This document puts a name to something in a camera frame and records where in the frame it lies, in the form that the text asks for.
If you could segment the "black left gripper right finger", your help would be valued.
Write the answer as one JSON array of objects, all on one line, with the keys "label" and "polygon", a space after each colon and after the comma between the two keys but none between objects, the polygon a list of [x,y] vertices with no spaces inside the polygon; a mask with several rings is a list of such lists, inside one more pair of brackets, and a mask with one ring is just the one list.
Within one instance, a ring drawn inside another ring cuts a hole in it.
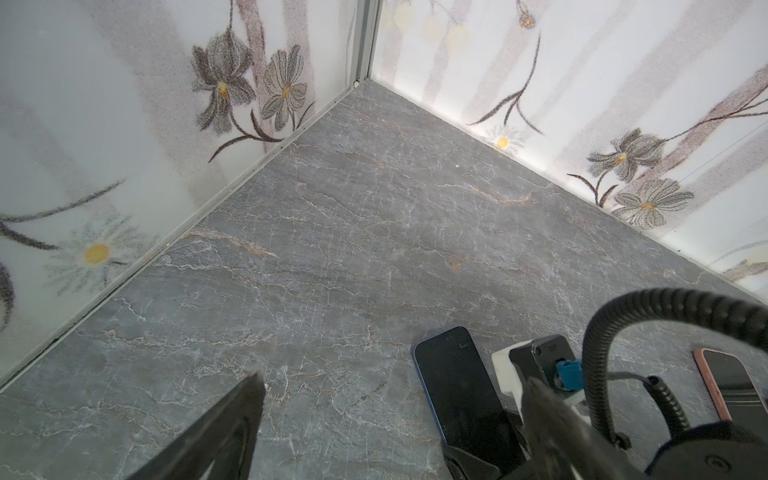
[{"label": "black left gripper right finger", "polygon": [[521,411],[536,479],[645,477],[541,381],[526,381]]}]

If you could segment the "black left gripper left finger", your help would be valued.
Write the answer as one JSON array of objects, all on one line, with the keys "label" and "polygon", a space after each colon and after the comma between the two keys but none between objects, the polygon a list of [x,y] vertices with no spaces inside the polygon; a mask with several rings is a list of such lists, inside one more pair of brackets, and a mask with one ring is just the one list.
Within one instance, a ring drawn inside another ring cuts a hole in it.
[{"label": "black left gripper left finger", "polygon": [[254,373],[139,468],[132,479],[247,479],[266,388]]}]

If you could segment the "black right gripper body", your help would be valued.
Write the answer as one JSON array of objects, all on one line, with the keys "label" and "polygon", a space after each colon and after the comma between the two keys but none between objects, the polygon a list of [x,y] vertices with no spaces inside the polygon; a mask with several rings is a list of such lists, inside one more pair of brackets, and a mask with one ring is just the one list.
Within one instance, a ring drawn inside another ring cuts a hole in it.
[{"label": "black right gripper body", "polygon": [[522,452],[523,462],[513,471],[503,474],[501,470],[489,462],[470,454],[457,447],[442,443],[443,459],[453,479],[482,480],[482,479],[527,479],[536,478],[534,465],[528,455],[528,443],[524,437],[524,428],[521,416],[514,411],[506,410],[505,414],[511,424],[517,446]]}]

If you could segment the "blue-edged phone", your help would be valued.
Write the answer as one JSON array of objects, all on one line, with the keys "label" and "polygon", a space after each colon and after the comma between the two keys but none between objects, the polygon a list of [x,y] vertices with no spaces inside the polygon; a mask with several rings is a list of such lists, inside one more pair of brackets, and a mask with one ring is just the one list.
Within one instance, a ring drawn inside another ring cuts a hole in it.
[{"label": "blue-edged phone", "polygon": [[457,326],[417,343],[413,357],[444,443],[489,463],[502,474],[525,462],[466,328]]}]

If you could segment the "purple-edged phone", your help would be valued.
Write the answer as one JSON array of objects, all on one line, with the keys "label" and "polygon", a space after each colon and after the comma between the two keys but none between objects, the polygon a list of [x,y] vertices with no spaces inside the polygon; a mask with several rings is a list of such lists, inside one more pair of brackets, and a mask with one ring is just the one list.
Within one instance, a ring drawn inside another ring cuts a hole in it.
[{"label": "purple-edged phone", "polygon": [[736,356],[708,348],[695,350],[693,356],[720,420],[767,427],[767,407]]}]

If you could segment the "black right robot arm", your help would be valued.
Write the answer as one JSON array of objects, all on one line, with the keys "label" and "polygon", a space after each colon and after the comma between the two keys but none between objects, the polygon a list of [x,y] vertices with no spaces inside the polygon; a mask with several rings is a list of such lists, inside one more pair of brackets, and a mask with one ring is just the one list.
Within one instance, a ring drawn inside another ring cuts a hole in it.
[{"label": "black right robot arm", "polygon": [[541,449],[508,473],[456,447],[443,447],[454,479],[765,479],[767,443],[731,421],[695,427],[639,470],[582,420],[547,422]]}]

